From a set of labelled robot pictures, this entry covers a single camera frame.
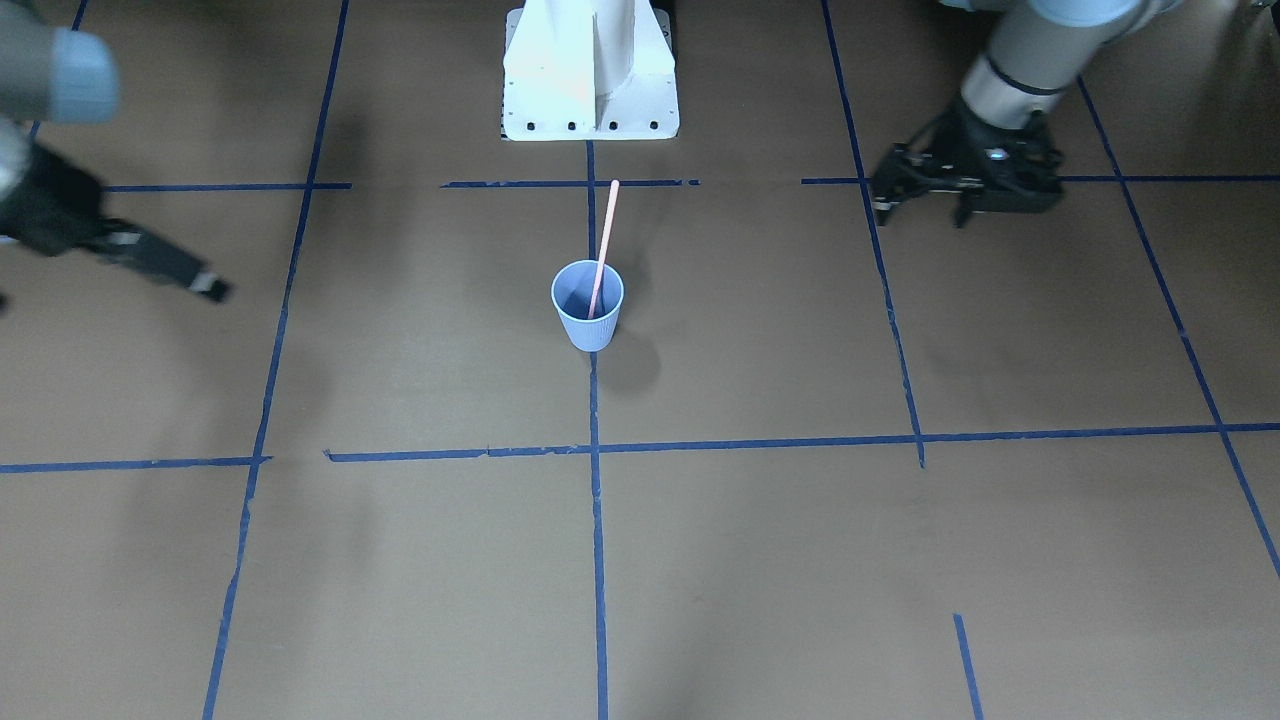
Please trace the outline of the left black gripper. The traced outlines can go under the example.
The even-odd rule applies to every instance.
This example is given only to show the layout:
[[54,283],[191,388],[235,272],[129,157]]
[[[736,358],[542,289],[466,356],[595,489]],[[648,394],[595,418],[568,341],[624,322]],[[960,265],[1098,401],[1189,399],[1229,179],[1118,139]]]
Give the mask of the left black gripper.
[[870,178],[870,205],[877,225],[887,225],[908,201],[932,193],[954,193],[956,229],[983,213],[1037,214],[1065,195],[1047,115],[1039,108],[1015,129],[992,126],[960,97],[954,99],[920,132],[925,149],[892,145]]

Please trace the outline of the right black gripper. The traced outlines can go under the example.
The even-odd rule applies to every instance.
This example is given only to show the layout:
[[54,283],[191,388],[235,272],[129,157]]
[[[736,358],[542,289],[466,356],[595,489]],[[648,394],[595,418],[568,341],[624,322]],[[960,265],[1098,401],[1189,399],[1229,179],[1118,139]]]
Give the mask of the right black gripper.
[[142,225],[108,220],[99,178],[51,150],[32,145],[13,190],[3,193],[1,233],[45,258],[95,245],[105,261],[159,284],[182,287],[214,304],[233,284],[188,250]]

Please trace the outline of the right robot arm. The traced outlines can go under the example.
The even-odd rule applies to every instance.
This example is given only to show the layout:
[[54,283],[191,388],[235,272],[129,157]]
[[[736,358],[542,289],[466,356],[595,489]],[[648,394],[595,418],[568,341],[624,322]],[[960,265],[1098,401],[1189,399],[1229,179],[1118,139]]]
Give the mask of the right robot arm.
[[148,228],[109,217],[102,183],[31,133],[37,123],[110,120],[119,91],[115,59],[100,37],[46,23],[31,1],[3,3],[3,238],[41,258],[95,255],[223,304],[232,286],[204,259]]

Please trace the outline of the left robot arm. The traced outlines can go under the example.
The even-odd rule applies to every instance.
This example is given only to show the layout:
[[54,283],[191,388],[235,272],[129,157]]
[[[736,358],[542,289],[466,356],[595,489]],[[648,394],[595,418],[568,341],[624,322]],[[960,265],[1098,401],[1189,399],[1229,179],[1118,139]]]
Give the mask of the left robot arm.
[[877,165],[869,190],[877,225],[931,193],[957,200],[959,228],[977,214],[1052,209],[1064,188],[1050,113],[1102,47],[1174,8],[1172,1],[961,3],[968,12],[998,14],[998,22],[945,109]]

